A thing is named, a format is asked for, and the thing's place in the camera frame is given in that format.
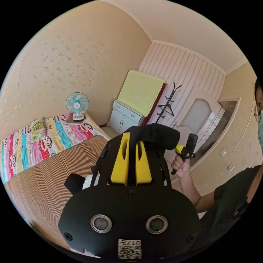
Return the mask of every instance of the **pillow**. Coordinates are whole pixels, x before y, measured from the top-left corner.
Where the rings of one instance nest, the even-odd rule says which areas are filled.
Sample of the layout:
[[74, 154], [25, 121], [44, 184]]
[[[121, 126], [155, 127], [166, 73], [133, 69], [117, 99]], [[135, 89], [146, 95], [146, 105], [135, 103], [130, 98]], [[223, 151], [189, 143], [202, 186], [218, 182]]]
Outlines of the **pillow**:
[[31, 143], [42, 141], [46, 138], [47, 127], [44, 118], [33, 121], [30, 125], [31, 128]]

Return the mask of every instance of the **striped wall panel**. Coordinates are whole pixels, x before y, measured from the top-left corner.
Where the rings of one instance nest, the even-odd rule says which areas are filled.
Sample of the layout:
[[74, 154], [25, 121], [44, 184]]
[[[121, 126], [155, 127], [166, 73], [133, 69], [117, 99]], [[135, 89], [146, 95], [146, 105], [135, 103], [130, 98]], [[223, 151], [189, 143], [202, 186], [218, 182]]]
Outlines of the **striped wall panel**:
[[[166, 103], [165, 96], [169, 97], [172, 92], [173, 80], [176, 87], [182, 85], [172, 99], [174, 102], [171, 107], [175, 117], [166, 114], [165, 119], [159, 121], [168, 126], [178, 116], [195, 85], [218, 99], [225, 80], [225, 73], [205, 58], [185, 49], [158, 42], [152, 42], [138, 71], [168, 83], [158, 105]], [[158, 108], [155, 109], [149, 123], [156, 121], [157, 112]]]

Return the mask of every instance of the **black t-shirt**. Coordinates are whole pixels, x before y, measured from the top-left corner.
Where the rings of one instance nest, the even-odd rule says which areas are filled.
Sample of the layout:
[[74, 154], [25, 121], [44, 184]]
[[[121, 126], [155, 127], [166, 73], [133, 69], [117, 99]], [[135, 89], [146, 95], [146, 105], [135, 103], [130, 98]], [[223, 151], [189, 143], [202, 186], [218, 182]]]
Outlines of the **black t-shirt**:
[[202, 231], [191, 251], [218, 240], [237, 222], [248, 206], [247, 192], [260, 167], [247, 168], [215, 189], [215, 206], [201, 218]]

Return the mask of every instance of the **white door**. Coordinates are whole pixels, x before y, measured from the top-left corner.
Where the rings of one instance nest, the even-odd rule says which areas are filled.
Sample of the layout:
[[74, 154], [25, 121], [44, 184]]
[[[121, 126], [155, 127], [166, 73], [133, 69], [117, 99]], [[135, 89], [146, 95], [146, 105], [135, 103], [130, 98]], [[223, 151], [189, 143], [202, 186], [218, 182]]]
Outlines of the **white door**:
[[[196, 134], [198, 136], [196, 152], [206, 141], [207, 132], [211, 131], [214, 122], [222, 117], [222, 114], [219, 114], [221, 108], [222, 106], [208, 93], [195, 87], [175, 120], [174, 129], [180, 132], [178, 144], [186, 145], [188, 135]], [[166, 151], [164, 156], [172, 162], [175, 155], [174, 151]]]
[[119, 132], [123, 118], [124, 114], [113, 108], [109, 126], [116, 132]]
[[125, 115], [121, 123], [119, 134], [122, 134], [123, 132], [125, 132], [127, 129], [129, 129], [132, 126], [138, 126], [138, 123]]

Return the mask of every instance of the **ceiling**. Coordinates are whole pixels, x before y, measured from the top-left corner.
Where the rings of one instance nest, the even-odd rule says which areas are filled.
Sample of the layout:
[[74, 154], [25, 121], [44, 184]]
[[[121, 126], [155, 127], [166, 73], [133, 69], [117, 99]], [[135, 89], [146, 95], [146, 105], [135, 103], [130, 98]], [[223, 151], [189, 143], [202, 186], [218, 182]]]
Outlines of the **ceiling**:
[[189, 49], [226, 74], [247, 62], [235, 42], [201, 14], [166, 0], [101, 0], [128, 13], [152, 41]]

